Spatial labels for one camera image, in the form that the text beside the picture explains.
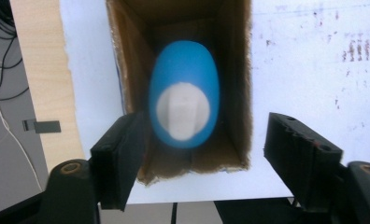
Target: blue plastic egg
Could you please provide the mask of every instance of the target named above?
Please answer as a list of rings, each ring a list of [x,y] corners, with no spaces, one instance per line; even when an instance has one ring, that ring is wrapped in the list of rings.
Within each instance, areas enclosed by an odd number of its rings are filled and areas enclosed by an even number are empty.
[[[176,41],[157,58],[149,86],[152,129],[167,145],[203,144],[217,121],[220,87],[209,51],[192,41]]]

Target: ink stain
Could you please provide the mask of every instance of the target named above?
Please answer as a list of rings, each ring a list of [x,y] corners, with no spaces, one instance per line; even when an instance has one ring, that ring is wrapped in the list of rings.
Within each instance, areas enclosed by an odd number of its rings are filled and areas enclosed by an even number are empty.
[[[342,59],[343,59],[343,62],[346,61],[346,58],[348,57],[348,54],[343,50],[343,54],[342,54]]]
[[[275,45],[275,42],[271,41],[271,40],[266,40],[266,46],[270,46],[270,45]]]
[[[369,60],[369,40],[365,41],[364,50],[365,50],[366,60],[368,61]]]
[[[361,39],[359,39],[358,40],[358,45],[357,45],[357,53],[358,53],[358,55],[359,55],[359,58],[358,58],[358,61],[362,61],[363,60],[363,57],[362,57],[362,55],[363,55],[363,53],[362,53],[362,47],[361,47],[361,43],[362,43],[362,40]]]
[[[353,46],[353,43],[355,43],[354,40],[352,40],[350,42],[350,45],[349,45],[349,53],[350,53],[350,56],[351,56],[351,59],[350,59],[351,62],[354,62],[354,46]]]

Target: wooden panel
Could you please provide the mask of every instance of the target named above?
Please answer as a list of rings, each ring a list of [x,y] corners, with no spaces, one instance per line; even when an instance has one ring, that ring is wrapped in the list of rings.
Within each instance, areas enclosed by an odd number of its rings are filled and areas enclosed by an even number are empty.
[[[64,51],[60,1],[12,0],[11,6],[36,119],[59,120],[62,127],[61,133],[40,135],[50,171],[63,161],[84,157]]]

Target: black plastic part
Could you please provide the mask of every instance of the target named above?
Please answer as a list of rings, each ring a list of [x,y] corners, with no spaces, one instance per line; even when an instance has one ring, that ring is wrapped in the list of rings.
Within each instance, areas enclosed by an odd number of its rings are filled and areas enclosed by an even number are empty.
[[[171,210],[171,224],[177,223],[177,207],[178,203],[173,203],[173,209]]]
[[[330,210],[333,223],[358,224],[358,218],[354,211],[347,187],[345,178],[348,175],[349,169],[342,164],[339,165],[338,173],[334,177],[332,191],[334,192],[333,203]]]
[[[38,224],[100,223],[92,171],[84,160],[61,163],[50,173]]]
[[[342,150],[297,119],[270,113],[264,156],[307,212],[328,212]]]
[[[60,133],[60,121],[41,121],[34,123],[36,133]]]
[[[0,212],[0,224],[35,224],[43,193]]]
[[[143,114],[135,113],[119,118],[92,148],[102,209],[124,211],[144,159],[144,144]]]
[[[25,132],[35,130],[36,129],[35,123],[36,119],[26,119],[22,121],[22,127]]]
[[[214,202],[223,224],[330,223],[328,214],[302,212],[287,198]]]
[[[370,163],[353,161],[348,165],[346,186],[360,223],[370,224]]]

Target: gray floor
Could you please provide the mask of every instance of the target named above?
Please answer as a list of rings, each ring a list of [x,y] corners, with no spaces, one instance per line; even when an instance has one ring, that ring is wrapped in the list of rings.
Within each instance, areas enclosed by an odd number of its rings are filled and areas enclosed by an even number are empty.
[[[1,61],[8,44],[9,40],[0,40]],[[5,64],[14,64],[20,57],[21,50],[16,39],[6,57]],[[6,69],[0,98],[12,96],[24,90],[27,85],[23,63],[13,69]],[[19,138],[30,156],[39,181],[42,186],[46,186],[48,170],[39,135],[35,131],[26,132],[22,127],[23,120],[36,117],[30,93],[26,92],[14,100],[0,102],[0,108],[10,130]],[[36,195],[38,192],[35,177],[27,160],[0,120],[0,211]],[[170,223],[172,205],[171,203],[129,204],[124,213],[102,210],[101,220],[103,224]],[[213,202],[179,203],[177,223],[215,224],[221,223],[221,219]]]
[[[0,60],[2,61],[10,40],[0,39]],[[21,58],[19,42],[13,42],[5,59],[5,66],[16,63]],[[13,96],[28,86],[23,63],[12,69],[4,70],[0,98]],[[29,92],[10,100],[0,102],[2,114],[10,130],[18,137],[42,186],[46,185],[48,170],[38,134],[26,132],[22,121],[36,117]],[[40,192],[31,167],[15,140],[8,134],[0,120],[0,210],[21,202]]]
[[[103,224],[169,224],[171,221],[171,203],[130,204],[125,212],[101,211]],[[177,224],[220,224],[220,215],[213,202],[179,203]]]

